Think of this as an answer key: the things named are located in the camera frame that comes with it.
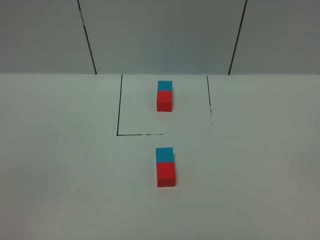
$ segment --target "vertical line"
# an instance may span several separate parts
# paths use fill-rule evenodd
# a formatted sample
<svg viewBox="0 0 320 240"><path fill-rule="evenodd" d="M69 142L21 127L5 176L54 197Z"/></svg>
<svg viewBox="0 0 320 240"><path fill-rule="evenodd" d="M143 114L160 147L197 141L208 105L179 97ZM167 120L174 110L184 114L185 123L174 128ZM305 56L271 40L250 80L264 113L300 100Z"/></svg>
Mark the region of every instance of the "vertical line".
<svg viewBox="0 0 320 240"><path fill-rule="evenodd" d="M206 82L208 83L209 104L210 104L210 107L211 107L211 100L210 100L210 91L209 91L209 80L208 80L208 75L206 76Z"/></svg>
<svg viewBox="0 0 320 240"><path fill-rule="evenodd" d="M116 135L119 136L119 120L120 120L120 106L121 106L121 92L122 92L122 76L121 75L121 84L120 84L120 99L119 99L119 113L118 113L118 127L116 129Z"/></svg>
<svg viewBox="0 0 320 240"><path fill-rule="evenodd" d="M243 11L242 11L242 17L241 17L241 21L240 21L240 26L239 26L239 30L238 30L238 35L236 36L236 41L235 41L235 45L234 45L234 50L233 50L233 54L232 54L232 59L231 59L231 64L230 64L228 75L230 75L231 68L232 68L232 65L234 63L234 58L235 58L235 53L236 53L236 50L237 50L238 40L239 40L241 28L242 28L242 23L243 23L243 20L244 20L244 15L245 15L245 12L246 12L247 2L248 2L248 0L245 0Z"/></svg>
<svg viewBox="0 0 320 240"><path fill-rule="evenodd" d="M86 29L86 26L85 26L85 20L84 20L84 17L82 15L82 11L81 11L79 0L77 0L77 2L78 2L79 12L80 12L80 17L81 17L81 21L82 21L82 25L83 25L83 29L84 29L86 42L88 44L89 51L90 51L90 56L91 56L92 65L93 65L93 68L94 68L94 73L97 74L96 65L95 65L94 57L92 55L92 51L91 51L91 47L90 47L90 43L89 43L89 38L88 38L88 34L87 34L87 29Z"/></svg>

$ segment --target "blue cube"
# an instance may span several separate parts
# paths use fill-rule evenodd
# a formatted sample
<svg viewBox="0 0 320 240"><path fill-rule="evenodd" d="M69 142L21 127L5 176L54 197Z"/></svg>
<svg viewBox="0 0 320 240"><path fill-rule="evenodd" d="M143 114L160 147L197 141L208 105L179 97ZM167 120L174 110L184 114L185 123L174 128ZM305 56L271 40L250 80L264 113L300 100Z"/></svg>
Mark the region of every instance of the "blue cube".
<svg viewBox="0 0 320 240"><path fill-rule="evenodd" d="M158 91L172 91L172 81L158 81Z"/></svg>
<svg viewBox="0 0 320 240"><path fill-rule="evenodd" d="M156 163L173 163L174 149L172 147L162 147L155 149Z"/></svg>

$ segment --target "red cube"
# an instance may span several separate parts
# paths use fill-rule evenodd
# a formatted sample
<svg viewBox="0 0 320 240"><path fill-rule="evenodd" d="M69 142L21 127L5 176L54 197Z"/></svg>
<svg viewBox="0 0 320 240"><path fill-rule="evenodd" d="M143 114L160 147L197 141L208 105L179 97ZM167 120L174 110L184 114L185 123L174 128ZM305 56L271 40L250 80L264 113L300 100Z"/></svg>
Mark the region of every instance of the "red cube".
<svg viewBox="0 0 320 240"><path fill-rule="evenodd" d="M172 112L172 91L158 91L156 110L157 112Z"/></svg>
<svg viewBox="0 0 320 240"><path fill-rule="evenodd" d="M176 168L174 162L160 162L156 164L157 186L174 187L176 185Z"/></svg>

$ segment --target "stacked blocks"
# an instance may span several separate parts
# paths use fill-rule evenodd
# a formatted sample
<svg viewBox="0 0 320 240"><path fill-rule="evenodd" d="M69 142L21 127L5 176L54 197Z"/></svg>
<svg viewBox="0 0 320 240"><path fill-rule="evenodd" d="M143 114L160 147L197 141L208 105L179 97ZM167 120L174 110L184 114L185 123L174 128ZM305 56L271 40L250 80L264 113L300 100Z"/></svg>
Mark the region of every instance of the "stacked blocks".
<svg viewBox="0 0 320 240"><path fill-rule="evenodd" d="M172 81L158 81L157 112L172 112Z"/></svg>
<svg viewBox="0 0 320 240"><path fill-rule="evenodd" d="M174 149L163 147L155 149L157 187L174 187L176 185L176 167Z"/></svg>

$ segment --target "gray wall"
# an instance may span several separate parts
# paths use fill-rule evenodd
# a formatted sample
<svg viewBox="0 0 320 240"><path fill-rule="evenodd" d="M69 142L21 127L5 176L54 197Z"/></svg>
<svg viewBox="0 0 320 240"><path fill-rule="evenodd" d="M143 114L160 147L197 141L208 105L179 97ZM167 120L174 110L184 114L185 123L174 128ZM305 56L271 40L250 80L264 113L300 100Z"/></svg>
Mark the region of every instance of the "gray wall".
<svg viewBox="0 0 320 240"><path fill-rule="evenodd" d="M227 74L244 4L80 0L98 74Z"/></svg>
<svg viewBox="0 0 320 240"><path fill-rule="evenodd" d="M1 0L0 73L94 73L76 0Z"/></svg>
<svg viewBox="0 0 320 240"><path fill-rule="evenodd" d="M232 74L319 74L320 1L248 0Z"/></svg>

